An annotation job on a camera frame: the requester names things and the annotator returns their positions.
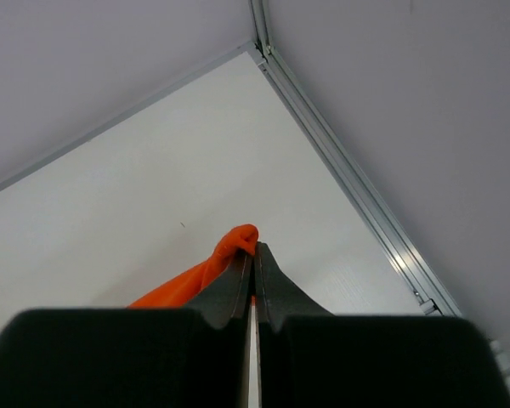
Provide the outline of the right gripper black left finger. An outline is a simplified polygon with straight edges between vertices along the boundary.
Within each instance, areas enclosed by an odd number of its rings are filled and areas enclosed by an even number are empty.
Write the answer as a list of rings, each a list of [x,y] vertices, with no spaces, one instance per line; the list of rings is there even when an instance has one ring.
[[[185,306],[29,309],[0,333],[0,407],[244,407],[252,259]]]

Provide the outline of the orange t shirt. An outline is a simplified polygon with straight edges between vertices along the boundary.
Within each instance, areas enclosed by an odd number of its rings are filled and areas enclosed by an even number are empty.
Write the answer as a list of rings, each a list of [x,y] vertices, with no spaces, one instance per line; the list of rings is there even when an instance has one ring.
[[[207,260],[163,283],[127,307],[166,309],[186,305],[228,268],[239,251],[253,256],[258,237],[255,225],[243,224],[234,227],[221,238]]]

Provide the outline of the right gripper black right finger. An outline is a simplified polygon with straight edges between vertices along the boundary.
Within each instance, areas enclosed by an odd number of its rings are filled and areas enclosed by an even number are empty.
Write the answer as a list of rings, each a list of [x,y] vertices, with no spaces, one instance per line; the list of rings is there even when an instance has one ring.
[[[510,407],[490,346],[469,321],[334,315],[253,259],[264,407]]]

